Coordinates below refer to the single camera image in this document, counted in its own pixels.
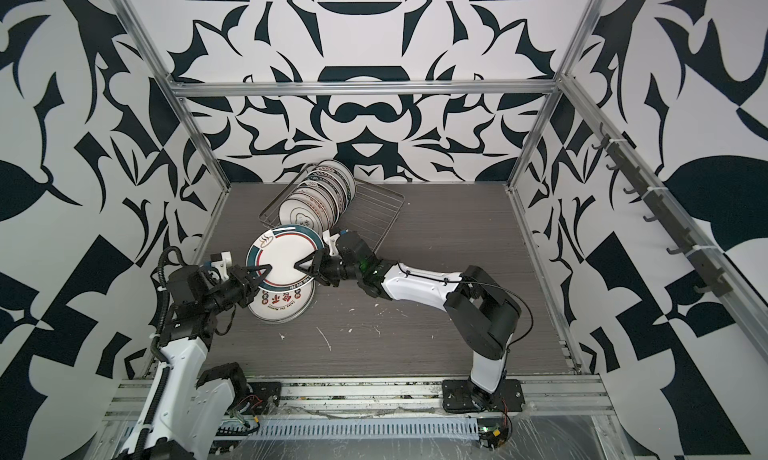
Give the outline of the white plate red green band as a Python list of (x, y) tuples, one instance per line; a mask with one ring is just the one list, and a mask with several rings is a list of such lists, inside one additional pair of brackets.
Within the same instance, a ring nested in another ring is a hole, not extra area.
[(274, 292), (294, 290), (311, 277), (294, 268), (294, 264), (324, 248), (321, 236), (303, 225), (289, 224), (263, 232), (246, 255), (248, 267), (270, 265), (272, 269), (261, 282), (262, 289)]

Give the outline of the white plate orange sunburst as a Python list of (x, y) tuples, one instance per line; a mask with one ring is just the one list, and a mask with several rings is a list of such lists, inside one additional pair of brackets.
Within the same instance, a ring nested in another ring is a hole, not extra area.
[(302, 187), (311, 187), (318, 192), (324, 193), (328, 198), (329, 202), (332, 205), (332, 210), (334, 212), (334, 221), (338, 222), (340, 220), (340, 217), (342, 214), (344, 214), (344, 205), (340, 198), (337, 197), (335, 194), (335, 191), (325, 182), (322, 181), (316, 181), (316, 180), (303, 180), (300, 183), (300, 186)]

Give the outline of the white plate green cloud motif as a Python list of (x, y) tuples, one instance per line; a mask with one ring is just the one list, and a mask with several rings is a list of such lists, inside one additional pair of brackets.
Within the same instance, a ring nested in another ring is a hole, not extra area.
[(295, 224), (308, 227), (322, 233), (327, 228), (327, 218), (309, 200), (288, 198), (282, 202), (279, 211), (281, 225)]

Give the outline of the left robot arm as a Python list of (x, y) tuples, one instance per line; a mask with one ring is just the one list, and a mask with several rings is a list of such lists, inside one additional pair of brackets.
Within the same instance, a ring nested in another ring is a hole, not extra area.
[(117, 459), (205, 459), (226, 411), (249, 395), (242, 368), (202, 366), (217, 331), (217, 316), (248, 307), (270, 265), (226, 269), (220, 279), (202, 266), (183, 266), (161, 281), (172, 301), (152, 341), (159, 360), (139, 419), (117, 449)]

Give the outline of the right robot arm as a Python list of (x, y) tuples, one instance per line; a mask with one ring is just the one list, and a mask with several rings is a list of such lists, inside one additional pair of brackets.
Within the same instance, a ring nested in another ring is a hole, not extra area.
[(410, 267), (377, 256), (351, 230), (336, 236), (333, 247), (324, 246), (296, 260), (293, 268), (324, 285), (355, 281), (370, 297), (414, 302), (446, 313), (473, 352), (471, 394), (489, 400), (499, 390), (527, 305), (483, 268), (471, 265), (462, 272), (439, 273)]

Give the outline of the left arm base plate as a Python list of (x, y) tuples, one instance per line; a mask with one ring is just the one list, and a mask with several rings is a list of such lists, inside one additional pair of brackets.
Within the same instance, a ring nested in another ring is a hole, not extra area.
[(282, 383), (279, 381), (250, 382), (247, 395), (235, 411), (241, 415), (267, 415), (280, 406), (281, 393)]

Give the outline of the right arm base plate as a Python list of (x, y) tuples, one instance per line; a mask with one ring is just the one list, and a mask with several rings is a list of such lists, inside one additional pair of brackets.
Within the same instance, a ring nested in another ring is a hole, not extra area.
[(493, 393), (488, 393), (467, 380), (441, 382), (442, 408), (450, 414), (482, 412), (522, 412), (526, 403), (521, 383), (503, 379)]

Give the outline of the aluminium frame crossbar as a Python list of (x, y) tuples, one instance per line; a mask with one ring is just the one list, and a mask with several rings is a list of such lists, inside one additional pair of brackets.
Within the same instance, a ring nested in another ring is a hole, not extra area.
[(554, 80), (371, 80), (371, 82), (171, 82), (178, 98), (224, 96), (374, 96), (374, 94), (548, 94)]

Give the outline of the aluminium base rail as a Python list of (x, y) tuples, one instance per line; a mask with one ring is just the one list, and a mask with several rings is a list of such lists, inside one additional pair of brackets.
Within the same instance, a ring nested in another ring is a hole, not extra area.
[[(519, 376), (529, 416), (614, 416), (614, 405), (595, 375)], [(448, 417), (442, 408), (441, 377), (260, 378), (282, 383), (280, 406), (258, 417), (307, 419)], [(469, 417), (501, 412), (469, 413)]]

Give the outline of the wall hook rail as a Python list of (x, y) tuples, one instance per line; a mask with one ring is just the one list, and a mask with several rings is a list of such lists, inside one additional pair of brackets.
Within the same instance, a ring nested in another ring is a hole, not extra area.
[(715, 259), (715, 247), (695, 233), (693, 223), (686, 219), (683, 208), (671, 191), (655, 181), (656, 176), (648, 169), (644, 161), (634, 153), (634, 148), (625, 138), (611, 136), (605, 124), (599, 124), (600, 142), (592, 146), (603, 150), (613, 161), (607, 168), (620, 172), (629, 182), (623, 192), (635, 196), (645, 204), (650, 215), (644, 215), (647, 223), (657, 222), (674, 242), (674, 247), (666, 248), (669, 255), (683, 255), (697, 272), (704, 286), (696, 285), (697, 293), (712, 293), (717, 297), (734, 291), (726, 278), (725, 268)]

